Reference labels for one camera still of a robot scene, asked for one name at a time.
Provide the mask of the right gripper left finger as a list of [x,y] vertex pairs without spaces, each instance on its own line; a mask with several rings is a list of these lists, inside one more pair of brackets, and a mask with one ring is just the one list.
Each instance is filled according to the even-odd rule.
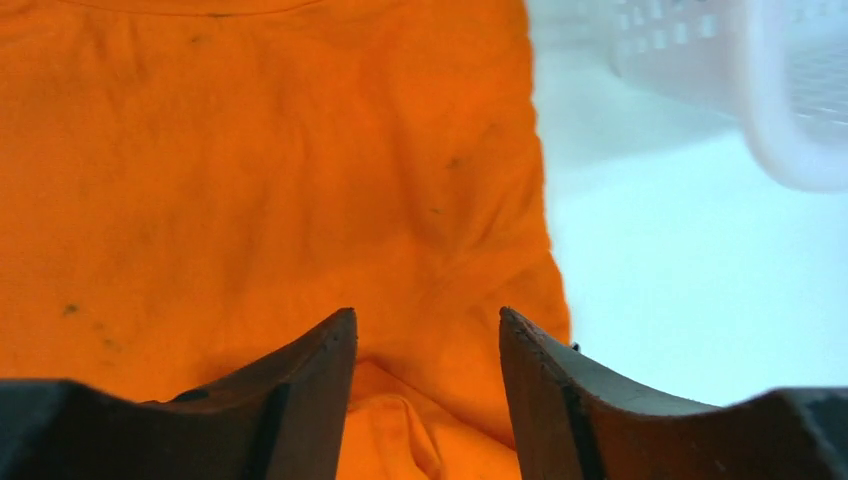
[[1,384],[5,479],[332,479],[357,351],[343,308],[167,402],[71,380]]

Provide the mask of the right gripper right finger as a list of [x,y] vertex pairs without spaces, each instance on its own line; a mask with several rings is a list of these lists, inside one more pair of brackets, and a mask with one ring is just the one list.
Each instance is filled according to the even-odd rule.
[[845,388],[781,388],[728,407],[665,393],[510,308],[501,370],[525,479],[843,479]]

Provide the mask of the orange t shirt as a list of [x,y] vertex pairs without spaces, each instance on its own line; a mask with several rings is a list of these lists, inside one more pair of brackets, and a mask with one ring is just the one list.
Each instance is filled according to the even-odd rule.
[[163,399],[343,307],[342,479],[516,479],[560,339],[521,1],[5,1],[1,373]]

